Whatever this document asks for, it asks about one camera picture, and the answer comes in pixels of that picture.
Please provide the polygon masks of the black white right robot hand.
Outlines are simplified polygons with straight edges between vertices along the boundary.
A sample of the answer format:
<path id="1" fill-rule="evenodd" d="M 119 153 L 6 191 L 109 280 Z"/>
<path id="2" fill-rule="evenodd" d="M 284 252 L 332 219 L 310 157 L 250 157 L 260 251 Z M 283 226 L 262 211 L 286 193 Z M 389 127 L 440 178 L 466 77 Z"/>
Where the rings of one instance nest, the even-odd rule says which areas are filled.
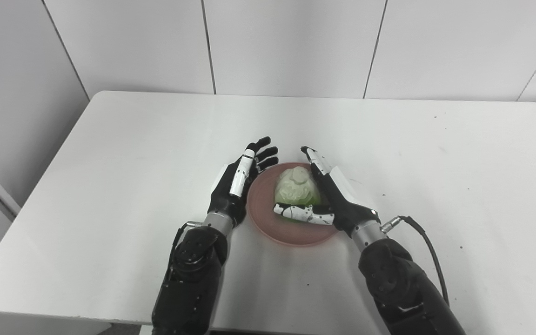
<path id="1" fill-rule="evenodd" d="M 334 226 L 361 245 L 387 238 L 378 213 L 355 201 L 351 187 L 338 167 L 332 167 L 317 150 L 303 146 L 312 176 L 328 200 L 325 206 L 296 206 L 276 203 L 274 212 L 284 218 Z"/>

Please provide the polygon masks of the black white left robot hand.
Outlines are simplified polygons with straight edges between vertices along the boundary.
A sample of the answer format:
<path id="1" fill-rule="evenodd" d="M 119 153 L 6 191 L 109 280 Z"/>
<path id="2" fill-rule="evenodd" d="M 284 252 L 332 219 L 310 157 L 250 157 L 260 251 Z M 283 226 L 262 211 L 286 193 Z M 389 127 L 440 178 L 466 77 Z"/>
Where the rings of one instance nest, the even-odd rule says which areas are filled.
<path id="1" fill-rule="evenodd" d="M 209 214 L 224 214 L 237 227 L 246 216 L 247 196 L 256 178 L 279 163 L 270 136 L 248 144 L 236 161 L 226 165 L 210 197 Z"/>

